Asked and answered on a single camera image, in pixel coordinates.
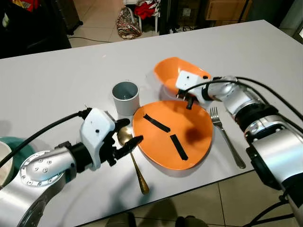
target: fork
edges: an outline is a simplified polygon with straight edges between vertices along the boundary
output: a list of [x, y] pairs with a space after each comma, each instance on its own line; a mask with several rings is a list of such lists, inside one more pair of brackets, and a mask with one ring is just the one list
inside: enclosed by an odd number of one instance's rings
[[217, 128], [219, 128], [228, 144], [228, 147], [230, 148], [231, 152], [232, 152], [232, 156], [233, 159], [235, 160], [237, 166], [241, 169], [244, 169], [246, 167], [245, 163], [243, 162], [242, 158], [240, 157], [240, 155], [238, 154], [238, 152], [236, 151], [235, 147], [233, 146], [232, 142], [230, 141], [230, 139], [228, 138], [223, 126], [222, 126], [222, 122], [220, 121], [219, 118], [219, 114], [218, 114], [218, 109], [217, 107], [213, 107], [210, 109], [210, 118], [212, 119], [212, 123], [214, 124], [214, 126], [216, 126]]

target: orange plate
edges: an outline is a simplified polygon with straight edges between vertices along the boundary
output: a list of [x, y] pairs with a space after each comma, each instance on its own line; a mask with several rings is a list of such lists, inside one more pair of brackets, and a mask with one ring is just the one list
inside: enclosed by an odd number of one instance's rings
[[194, 73], [200, 77], [207, 76], [208, 79], [211, 77], [208, 72], [178, 57], [167, 58], [160, 61], [153, 71], [164, 86], [176, 95], [178, 93], [176, 82], [182, 70]]
[[[194, 104], [186, 109], [187, 102], [159, 101], [139, 108], [133, 118], [135, 136], [143, 135], [139, 144], [141, 151], [159, 165], [174, 170], [189, 169], [196, 165], [209, 149], [213, 124], [209, 114]], [[170, 128], [165, 132], [154, 126], [143, 116], [148, 114]], [[188, 160], [182, 160], [170, 135], [176, 134]]]

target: bag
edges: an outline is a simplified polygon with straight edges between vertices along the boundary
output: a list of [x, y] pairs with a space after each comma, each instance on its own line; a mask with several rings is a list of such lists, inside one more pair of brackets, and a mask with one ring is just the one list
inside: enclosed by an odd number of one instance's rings
[[121, 9], [117, 20], [117, 30], [123, 39], [135, 39], [142, 34], [138, 19], [134, 18], [130, 8]]

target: tabletop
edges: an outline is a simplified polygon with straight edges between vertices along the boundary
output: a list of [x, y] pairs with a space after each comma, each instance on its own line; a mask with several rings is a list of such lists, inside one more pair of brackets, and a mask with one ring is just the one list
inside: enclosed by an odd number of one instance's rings
[[[140, 105], [161, 99], [153, 75], [156, 63], [177, 56], [212, 76], [241, 76], [270, 85], [303, 112], [303, 46], [266, 21], [212, 27], [112, 44], [100, 44], [0, 60], [0, 136], [26, 138], [85, 105], [107, 110], [117, 118], [111, 88], [131, 80], [140, 88]], [[299, 120], [271, 94], [258, 90], [282, 114]], [[197, 166], [167, 170], [136, 148], [137, 164], [150, 187], [142, 195], [131, 157], [97, 171], [87, 170], [68, 183], [45, 208], [40, 227], [72, 227], [186, 192], [252, 170], [242, 131], [219, 107], [231, 141], [245, 161], [239, 169], [218, 130], [212, 147]], [[79, 142], [82, 120], [73, 119], [48, 131], [31, 145], [53, 149]]]

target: black sticker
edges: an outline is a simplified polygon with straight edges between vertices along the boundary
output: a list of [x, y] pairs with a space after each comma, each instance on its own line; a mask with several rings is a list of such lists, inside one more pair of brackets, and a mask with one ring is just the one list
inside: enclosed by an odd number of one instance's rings
[[161, 124], [159, 121], [151, 118], [149, 115], [145, 115], [143, 118], [145, 118], [146, 120], [148, 120], [150, 123], [152, 123], [153, 125], [157, 126], [159, 129], [165, 131], [165, 132], [170, 132], [170, 128], [165, 126], [164, 124]]
[[170, 136], [172, 142], [174, 143], [180, 157], [182, 160], [188, 160], [188, 156], [186, 155], [183, 147], [181, 146], [180, 144], [180, 141], [178, 140], [177, 136], [175, 134], [171, 135]]

